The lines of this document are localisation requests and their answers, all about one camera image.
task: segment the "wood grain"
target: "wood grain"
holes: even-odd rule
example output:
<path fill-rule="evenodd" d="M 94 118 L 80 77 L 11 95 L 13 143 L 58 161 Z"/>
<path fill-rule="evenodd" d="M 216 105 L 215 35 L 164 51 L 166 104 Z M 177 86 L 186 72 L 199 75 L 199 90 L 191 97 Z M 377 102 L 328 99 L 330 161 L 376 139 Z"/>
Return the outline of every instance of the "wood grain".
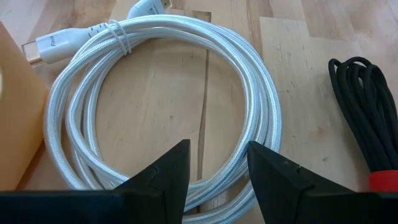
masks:
<path fill-rule="evenodd" d="M 23 44 L 64 27 L 123 20 L 135 2 L 0 0 L 0 19 Z M 282 107 L 283 155 L 353 190 L 366 189 L 368 170 L 335 101 L 327 62 L 365 56 L 382 68 L 397 98 L 396 0 L 172 2 L 179 10 L 175 13 L 204 20 L 211 16 L 212 23 L 235 30 L 264 57 Z M 171 57 L 165 45 L 178 54 Z M 51 85 L 66 63 L 36 70 Z M 133 175 L 181 138 L 191 138 L 196 150 L 192 180 L 209 177 L 227 160 L 244 117 L 235 71 L 215 54 L 172 40 L 149 41 L 120 61 L 106 79 L 98 106 L 98 135 L 107 162 Z M 65 188 L 45 153 L 34 161 L 22 189 Z M 245 181 L 200 209 L 230 201 Z M 263 222 L 256 206 L 236 223 Z"/>
<path fill-rule="evenodd" d="M 302 0 L 302 5 L 312 37 L 356 40 L 349 15 L 339 1 Z"/>

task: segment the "cardboard box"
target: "cardboard box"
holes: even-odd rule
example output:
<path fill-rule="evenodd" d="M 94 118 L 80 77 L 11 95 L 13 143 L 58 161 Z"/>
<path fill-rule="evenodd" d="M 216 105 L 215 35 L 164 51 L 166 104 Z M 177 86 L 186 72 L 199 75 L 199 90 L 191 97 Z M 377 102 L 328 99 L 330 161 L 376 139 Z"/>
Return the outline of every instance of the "cardboard box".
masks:
<path fill-rule="evenodd" d="M 12 190 L 43 140 L 47 89 L 1 22 L 0 80 L 0 190 Z"/>

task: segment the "white connector housing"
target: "white connector housing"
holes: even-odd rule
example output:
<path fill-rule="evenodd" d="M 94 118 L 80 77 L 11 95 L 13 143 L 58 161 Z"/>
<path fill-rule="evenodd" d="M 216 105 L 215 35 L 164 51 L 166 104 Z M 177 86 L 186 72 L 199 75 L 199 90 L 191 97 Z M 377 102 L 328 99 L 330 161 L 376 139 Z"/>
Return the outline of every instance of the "white connector housing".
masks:
<path fill-rule="evenodd" d="M 127 18 L 135 18 L 139 16 L 165 14 L 163 1 L 160 0 L 141 0 L 137 2 L 127 14 Z"/>
<path fill-rule="evenodd" d="M 98 24 L 86 29 L 63 29 L 39 37 L 36 44 L 40 57 L 47 64 L 71 57 L 87 40 L 105 29 L 104 24 Z"/>
<path fill-rule="evenodd" d="M 140 0 L 130 9 L 127 19 L 165 14 L 165 9 L 171 5 L 170 0 Z M 103 23 L 86 29 L 64 29 L 39 37 L 35 42 L 23 45 L 22 49 L 30 63 L 43 60 L 51 64 L 72 57 L 87 40 L 105 29 L 107 28 Z"/>

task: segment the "white braided cable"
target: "white braided cable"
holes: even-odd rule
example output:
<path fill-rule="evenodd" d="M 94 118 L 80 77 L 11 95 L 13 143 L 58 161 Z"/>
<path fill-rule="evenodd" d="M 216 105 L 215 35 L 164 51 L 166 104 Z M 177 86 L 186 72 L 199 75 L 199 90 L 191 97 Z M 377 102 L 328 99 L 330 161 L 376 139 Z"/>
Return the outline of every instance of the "white braided cable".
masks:
<path fill-rule="evenodd" d="M 112 189 L 130 178 L 103 162 L 95 134 L 96 103 L 101 84 L 111 67 L 135 46 L 150 38 L 175 38 L 218 53 L 236 70 L 243 85 L 245 119 L 238 144 L 228 161 L 212 177 L 190 184 L 185 211 L 217 196 L 247 172 L 248 141 L 262 142 L 279 151 L 282 123 L 275 86 L 260 56 L 239 34 L 198 19 L 175 15 L 137 17 L 114 22 L 108 27 L 76 53 L 54 82 L 47 101 L 45 143 L 71 188 Z M 65 118 L 76 174 L 63 153 L 60 130 L 72 81 L 86 65 L 88 67 L 72 96 Z M 92 172 L 99 177 L 99 182 Z M 206 213 L 184 216 L 183 222 L 230 223 L 249 210 L 254 201 L 249 182 L 230 203 Z"/>

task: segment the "coiled cable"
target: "coiled cable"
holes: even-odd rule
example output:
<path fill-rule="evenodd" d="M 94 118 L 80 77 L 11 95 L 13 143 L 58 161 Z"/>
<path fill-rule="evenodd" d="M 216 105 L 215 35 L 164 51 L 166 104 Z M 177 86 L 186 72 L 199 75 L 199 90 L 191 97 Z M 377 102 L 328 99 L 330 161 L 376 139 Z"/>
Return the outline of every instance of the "coiled cable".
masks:
<path fill-rule="evenodd" d="M 398 169 L 398 119 L 394 99 L 379 67 L 362 57 L 329 61 L 341 111 L 371 172 Z"/>
<path fill-rule="evenodd" d="M 101 84 L 111 67 L 128 50 L 151 38 L 174 38 L 218 53 L 235 69 L 243 85 L 245 119 L 238 144 L 220 170 L 209 179 L 189 185 L 185 211 L 222 193 L 248 171 L 248 141 L 261 142 L 279 151 L 282 123 L 275 86 L 258 53 L 239 34 L 205 21 L 175 15 L 142 16 L 108 26 L 108 30 L 95 35 L 75 54 L 55 80 L 47 100 L 45 143 L 71 188 L 112 189 L 128 180 L 127 175 L 103 162 L 95 134 L 96 103 Z M 72 81 L 83 68 L 83 78 L 66 106 Z M 65 109 L 65 126 L 76 172 L 61 145 Z M 184 216 L 183 222 L 230 223 L 249 210 L 254 202 L 254 191 L 248 182 L 231 202 L 205 213 Z"/>

